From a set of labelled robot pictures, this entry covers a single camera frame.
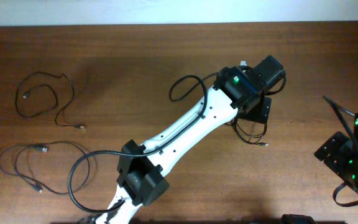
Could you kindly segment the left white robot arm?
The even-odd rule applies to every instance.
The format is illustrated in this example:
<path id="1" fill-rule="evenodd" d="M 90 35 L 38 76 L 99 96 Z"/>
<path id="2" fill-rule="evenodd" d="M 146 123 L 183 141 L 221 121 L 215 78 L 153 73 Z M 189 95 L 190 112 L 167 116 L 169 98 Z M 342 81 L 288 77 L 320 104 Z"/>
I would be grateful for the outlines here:
<path id="1" fill-rule="evenodd" d="M 159 135 L 138 145 L 133 140 L 119 152 L 117 190 L 106 212 L 93 223 L 129 223 L 138 209 L 156 201 L 169 188 L 165 176 L 193 146 L 214 129 L 239 119 L 266 124 L 270 95 L 285 71 L 271 55 L 255 67 L 245 62 L 212 74 L 204 97 Z"/>

